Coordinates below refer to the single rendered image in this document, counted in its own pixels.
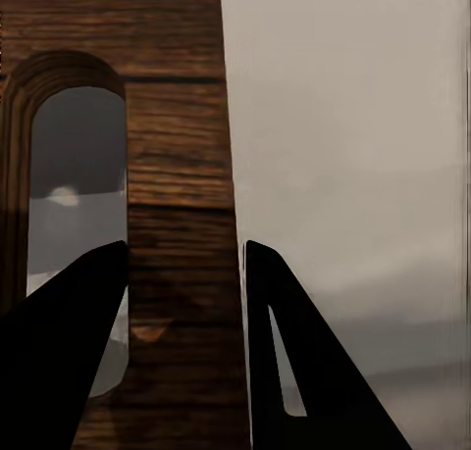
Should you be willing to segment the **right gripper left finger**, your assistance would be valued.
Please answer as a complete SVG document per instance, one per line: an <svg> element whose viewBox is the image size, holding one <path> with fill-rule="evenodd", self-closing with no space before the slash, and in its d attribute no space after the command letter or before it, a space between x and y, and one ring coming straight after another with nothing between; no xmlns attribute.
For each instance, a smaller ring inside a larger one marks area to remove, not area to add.
<svg viewBox="0 0 471 450"><path fill-rule="evenodd" d="M0 318L0 450L71 450L127 286L119 240Z"/></svg>

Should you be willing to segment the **cutting board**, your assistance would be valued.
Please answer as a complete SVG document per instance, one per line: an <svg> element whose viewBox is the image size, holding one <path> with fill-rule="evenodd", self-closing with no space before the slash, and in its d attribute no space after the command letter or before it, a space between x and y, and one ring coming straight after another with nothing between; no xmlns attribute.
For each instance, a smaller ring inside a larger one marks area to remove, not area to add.
<svg viewBox="0 0 471 450"><path fill-rule="evenodd" d="M252 450L221 0L0 0L0 318L27 298L32 121L126 105L129 359L71 450Z"/></svg>

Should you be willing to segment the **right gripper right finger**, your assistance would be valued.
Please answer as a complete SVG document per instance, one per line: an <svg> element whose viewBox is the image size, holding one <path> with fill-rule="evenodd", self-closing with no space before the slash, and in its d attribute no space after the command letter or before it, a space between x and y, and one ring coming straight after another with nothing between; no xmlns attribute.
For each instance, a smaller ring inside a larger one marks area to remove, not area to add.
<svg viewBox="0 0 471 450"><path fill-rule="evenodd" d="M246 241L252 450L411 450L285 259ZM272 307L307 413L285 411Z"/></svg>

